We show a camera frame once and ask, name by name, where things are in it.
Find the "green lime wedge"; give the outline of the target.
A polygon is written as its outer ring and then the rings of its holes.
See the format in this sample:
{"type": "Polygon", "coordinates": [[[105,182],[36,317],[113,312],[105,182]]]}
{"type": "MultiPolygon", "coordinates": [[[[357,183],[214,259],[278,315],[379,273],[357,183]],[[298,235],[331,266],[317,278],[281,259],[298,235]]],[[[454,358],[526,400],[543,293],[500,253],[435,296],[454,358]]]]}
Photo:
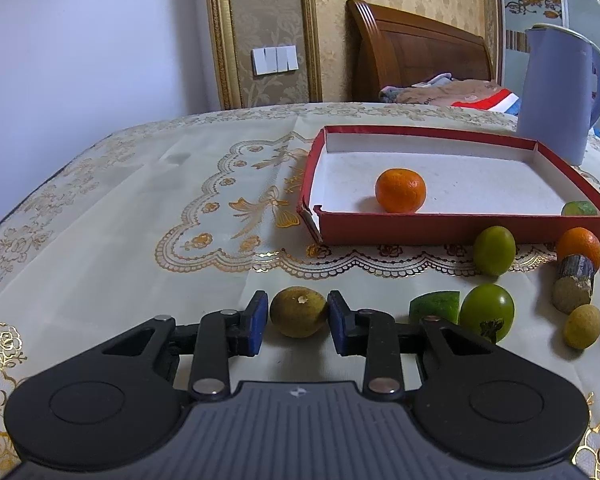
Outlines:
{"type": "Polygon", "coordinates": [[[408,322],[417,324],[426,316],[437,316],[456,324],[460,316],[460,293],[454,290],[442,290],[442,292],[428,292],[414,298],[410,302],[408,322]]]}

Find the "green tomato with stem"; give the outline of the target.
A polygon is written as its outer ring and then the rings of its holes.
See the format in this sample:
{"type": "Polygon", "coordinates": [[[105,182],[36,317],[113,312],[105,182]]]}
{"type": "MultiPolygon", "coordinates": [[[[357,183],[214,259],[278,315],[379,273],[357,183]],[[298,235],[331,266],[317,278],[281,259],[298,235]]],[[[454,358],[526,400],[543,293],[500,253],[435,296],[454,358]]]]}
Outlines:
{"type": "Polygon", "coordinates": [[[482,284],[464,299],[457,324],[497,344],[512,328],[514,317],[515,303],[509,292],[495,284],[482,284]]]}

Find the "orange mandarin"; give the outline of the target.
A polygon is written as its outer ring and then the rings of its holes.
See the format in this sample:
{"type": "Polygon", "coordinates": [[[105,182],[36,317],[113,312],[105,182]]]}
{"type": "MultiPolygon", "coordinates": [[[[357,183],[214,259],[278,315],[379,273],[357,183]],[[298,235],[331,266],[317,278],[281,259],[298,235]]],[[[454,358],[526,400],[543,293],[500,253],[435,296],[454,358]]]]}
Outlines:
{"type": "Polygon", "coordinates": [[[555,247],[557,261],[573,255],[588,258],[595,271],[600,270],[600,241],[585,228],[573,228],[562,234],[555,247]]]}
{"type": "Polygon", "coordinates": [[[390,168],[376,180],[375,197],[389,214],[414,214],[425,203],[426,183],[417,172],[390,168]]]}

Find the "green round tomato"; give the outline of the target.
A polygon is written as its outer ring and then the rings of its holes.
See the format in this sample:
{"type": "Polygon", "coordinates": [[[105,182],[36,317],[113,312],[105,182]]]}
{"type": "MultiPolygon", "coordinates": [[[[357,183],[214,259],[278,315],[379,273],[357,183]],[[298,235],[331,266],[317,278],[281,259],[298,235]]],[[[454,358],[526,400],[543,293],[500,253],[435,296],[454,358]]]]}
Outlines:
{"type": "Polygon", "coordinates": [[[472,258],[483,274],[500,276],[509,270],[516,252],[513,234],[504,226],[490,226],[476,238],[472,258]]]}

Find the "dark sugarcane piece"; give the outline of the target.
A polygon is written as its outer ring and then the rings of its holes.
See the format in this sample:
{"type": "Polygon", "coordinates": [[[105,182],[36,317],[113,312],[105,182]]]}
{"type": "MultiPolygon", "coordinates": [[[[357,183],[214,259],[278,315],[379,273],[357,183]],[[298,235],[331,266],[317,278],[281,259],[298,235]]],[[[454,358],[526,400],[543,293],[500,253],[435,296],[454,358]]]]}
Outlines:
{"type": "Polygon", "coordinates": [[[593,296],[595,268],[582,255],[569,255],[558,266],[552,288],[552,304],[560,312],[570,314],[577,307],[589,304],[593,296]]]}

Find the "yellow longan fruit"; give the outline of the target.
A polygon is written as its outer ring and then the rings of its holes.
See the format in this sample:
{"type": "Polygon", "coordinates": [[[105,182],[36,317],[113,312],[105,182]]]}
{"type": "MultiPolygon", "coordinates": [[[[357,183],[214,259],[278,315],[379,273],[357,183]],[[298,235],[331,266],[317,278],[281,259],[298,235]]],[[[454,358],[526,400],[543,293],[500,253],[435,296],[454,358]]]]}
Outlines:
{"type": "Polygon", "coordinates": [[[585,350],[600,336],[600,309],[594,304],[582,304],[568,315],[562,338],[574,350],[585,350]]]}

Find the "green cucumber chunk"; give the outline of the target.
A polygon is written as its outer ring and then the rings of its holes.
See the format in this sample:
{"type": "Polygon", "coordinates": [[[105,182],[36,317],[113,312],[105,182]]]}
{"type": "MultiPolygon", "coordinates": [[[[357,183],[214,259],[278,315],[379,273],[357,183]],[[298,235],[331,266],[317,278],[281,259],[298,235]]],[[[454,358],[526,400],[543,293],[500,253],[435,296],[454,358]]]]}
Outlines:
{"type": "Polygon", "coordinates": [[[598,209],[589,200],[573,200],[562,207],[563,216],[598,216],[598,209]]]}

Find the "red cardboard tray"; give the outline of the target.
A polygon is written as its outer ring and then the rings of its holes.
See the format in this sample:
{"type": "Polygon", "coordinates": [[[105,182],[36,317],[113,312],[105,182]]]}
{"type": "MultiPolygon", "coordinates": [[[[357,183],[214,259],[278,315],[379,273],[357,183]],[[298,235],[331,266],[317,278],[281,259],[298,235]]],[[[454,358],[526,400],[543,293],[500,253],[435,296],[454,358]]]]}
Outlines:
{"type": "Polygon", "coordinates": [[[573,200],[600,213],[600,191],[541,143],[501,134],[381,125],[325,126],[306,159],[298,214],[330,246],[470,244],[504,226],[519,244],[553,243],[576,226],[600,240],[598,216],[563,216],[573,200]],[[426,183],[414,214],[388,214],[375,183],[406,168],[426,183]]]}

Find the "striped bedding pile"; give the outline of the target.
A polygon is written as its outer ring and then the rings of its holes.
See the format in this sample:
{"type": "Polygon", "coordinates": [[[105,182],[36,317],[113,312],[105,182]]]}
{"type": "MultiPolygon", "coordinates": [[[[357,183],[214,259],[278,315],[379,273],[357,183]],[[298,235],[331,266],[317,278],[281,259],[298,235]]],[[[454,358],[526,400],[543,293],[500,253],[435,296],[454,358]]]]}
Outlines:
{"type": "Polygon", "coordinates": [[[517,116],[520,99],[514,92],[493,80],[456,79],[442,73],[408,87],[385,86],[378,99],[384,103],[454,106],[471,110],[490,110],[517,116]]]}

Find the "wooden bed headboard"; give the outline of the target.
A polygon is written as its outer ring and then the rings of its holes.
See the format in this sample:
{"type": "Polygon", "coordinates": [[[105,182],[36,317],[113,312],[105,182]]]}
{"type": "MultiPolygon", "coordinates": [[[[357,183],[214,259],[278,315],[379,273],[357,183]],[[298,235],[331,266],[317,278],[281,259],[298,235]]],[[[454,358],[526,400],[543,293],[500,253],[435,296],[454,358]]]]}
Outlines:
{"type": "Polygon", "coordinates": [[[387,86],[409,87],[450,73],[495,77],[486,42],[463,29],[398,9],[348,0],[353,29],[351,98],[376,102],[387,86]]]}

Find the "lavender electric kettle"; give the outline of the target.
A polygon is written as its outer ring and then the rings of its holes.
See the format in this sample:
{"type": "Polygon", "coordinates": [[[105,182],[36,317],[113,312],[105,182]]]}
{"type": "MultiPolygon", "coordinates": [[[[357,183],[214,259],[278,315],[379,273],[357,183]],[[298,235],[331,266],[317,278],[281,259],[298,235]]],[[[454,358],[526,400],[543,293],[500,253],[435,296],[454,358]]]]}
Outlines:
{"type": "Polygon", "coordinates": [[[517,134],[578,166],[588,133],[600,118],[600,48],[552,24],[535,24],[526,37],[530,53],[517,134]]]}

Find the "white wall switch panel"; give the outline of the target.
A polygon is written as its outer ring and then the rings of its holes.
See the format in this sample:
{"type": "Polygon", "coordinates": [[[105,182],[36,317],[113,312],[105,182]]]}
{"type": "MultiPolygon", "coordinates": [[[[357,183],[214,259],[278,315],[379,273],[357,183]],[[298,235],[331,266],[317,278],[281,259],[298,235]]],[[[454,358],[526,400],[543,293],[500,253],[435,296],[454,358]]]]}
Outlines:
{"type": "Polygon", "coordinates": [[[283,74],[299,69],[297,47],[262,47],[251,51],[253,73],[256,76],[283,74]]]}

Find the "gold ornate wall frame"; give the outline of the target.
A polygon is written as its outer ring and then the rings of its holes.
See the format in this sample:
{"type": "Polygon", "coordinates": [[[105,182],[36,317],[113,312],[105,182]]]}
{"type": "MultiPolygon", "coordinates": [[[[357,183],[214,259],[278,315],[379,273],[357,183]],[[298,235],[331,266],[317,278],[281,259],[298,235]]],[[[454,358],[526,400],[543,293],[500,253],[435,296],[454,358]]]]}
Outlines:
{"type": "Polygon", "coordinates": [[[315,0],[207,0],[207,10],[220,107],[323,99],[315,0]],[[283,47],[298,61],[258,75],[254,51],[283,47]]]}

